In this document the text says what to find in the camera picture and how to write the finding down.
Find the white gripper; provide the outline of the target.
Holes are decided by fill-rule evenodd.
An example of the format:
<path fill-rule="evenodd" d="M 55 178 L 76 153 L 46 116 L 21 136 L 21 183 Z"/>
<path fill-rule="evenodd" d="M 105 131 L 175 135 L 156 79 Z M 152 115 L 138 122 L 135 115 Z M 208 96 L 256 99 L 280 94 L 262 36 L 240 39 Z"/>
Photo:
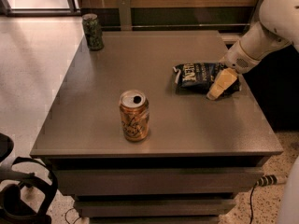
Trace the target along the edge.
<path fill-rule="evenodd" d="M 218 99 L 236 82 L 238 74 L 245 74 L 249 72 L 259 63 L 258 60 L 252 59 L 246 54 L 239 41 L 235 42 L 228 49 L 226 54 L 220 59 L 220 62 L 229 68 L 220 70 L 217 74 L 214 83 L 206 95 L 209 100 Z"/>

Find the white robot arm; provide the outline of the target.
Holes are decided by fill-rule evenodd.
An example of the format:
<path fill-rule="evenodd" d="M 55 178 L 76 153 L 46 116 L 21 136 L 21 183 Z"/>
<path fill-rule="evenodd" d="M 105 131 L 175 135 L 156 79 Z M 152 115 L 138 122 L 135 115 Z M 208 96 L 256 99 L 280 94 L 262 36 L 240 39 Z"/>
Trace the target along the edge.
<path fill-rule="evenodd" d="M 225 68 L 217 74 L 206 97 L 217 100 L 240 74 L 289 45 L 299 51 L 299 0 L 263 0 L 258 20 L 221 58 Z"/>

